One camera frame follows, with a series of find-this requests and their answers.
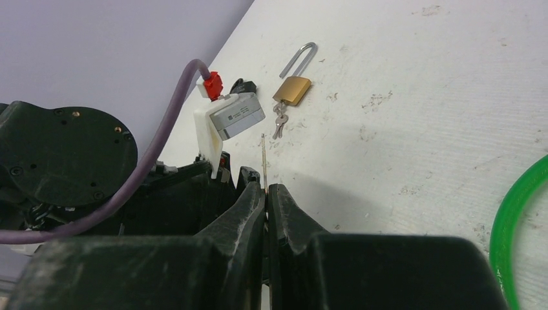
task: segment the small key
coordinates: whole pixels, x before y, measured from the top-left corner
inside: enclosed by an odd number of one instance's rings
[[[278,102],[272,109],[272,112],[278,114],[278,116],[281,116],[284,113],[283,108],[284,108],[284,104],[282,102]]]
[[[272,137],[274,140],[282,137],[282,131],[284,130],[284,125],[288,122],[289,117],[285,114],[278,116],[276,119],[276,131]]]

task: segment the brass padlock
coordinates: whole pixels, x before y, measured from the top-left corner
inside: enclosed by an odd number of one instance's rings
[[[293,75],[288,77],[283,82],[282,86],[280,86],[276,94],[274,94],[274,100],[278,101],[279,103],[293,106],[298,105],[306,91],[310,88],[310,85],[312,85],[312,82],[309,79],[300,76],[300,74],[306,68],[308,63],[310,63],[310,61],[316,54],[316,51],[318,51],[318,46],[314,42],[306,43],[297,51],[297,53],[295,53],[288,65],[282,71],[282,73],[280,73],[280,78],[283,79],[286,76],[293,64],[297,61],[297,58],[299,58],[302,52],[307,48],[310,48],[310,52],[308,52],[308,55],[306,55],[302,63],[300,63],[300,65],[297,67]]]

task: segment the white plastic part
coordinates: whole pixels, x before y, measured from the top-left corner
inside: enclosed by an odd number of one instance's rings
[[[32,256],[38,249],[40,245],[44,243],[33,243],[33,244],[6,244],[5,246],[9,247],[13,252]]]
[[[213,167],[213,172],[211,173],[212,179],[217,177],[217,171],[219,170],[223,140],[213,125],[213,121],[211,121],[211,115],[234,103],[237,99],[238,94],[221,96],[218,100],[203,105],[194,111],[198,148],[200,149],[200,155],[209,161]]]
[[[196,81],[196,88],[200,91],[202,97],[209,99],[206,88],[204,87],[204,79],[201,76]]]

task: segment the green tube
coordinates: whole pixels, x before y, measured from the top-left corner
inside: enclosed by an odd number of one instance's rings
[[[544,156],[514,183],[500,204],[491,230],[491,267],[502,293],[512,310],[519,310],[516,286],[512,274],[512,241],[518,220],[527,201],[548,179],[548,156]]]

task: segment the gray cable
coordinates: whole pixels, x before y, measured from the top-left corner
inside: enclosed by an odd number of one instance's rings
[[[143,180],[150,172],[152,166],[162,153],[163,147],[169,138],[173,126],[179,116],[181,107],[185,101],[186,95],[190,89],[190,84],[194,78],[194,74],[199,70],[203,79],[209,79],[209,70],[205,63],[199,59],[190,61],[177,83],[169,106],[163,115],[162,122],[154,135],[151,144],[147,151],[137,163],[137,167],[133,170],[129,178],[118,189],[116,194],[100,208],[74,222],[61,225],[51,231],[10,231],[0,230],[0,244],[31,244],[46,242],[54,238],[62,238],[74,236],[75,234],[83,233],[93,226],[101,223],[109,216],[112,216],[129,198],[135,193]]]

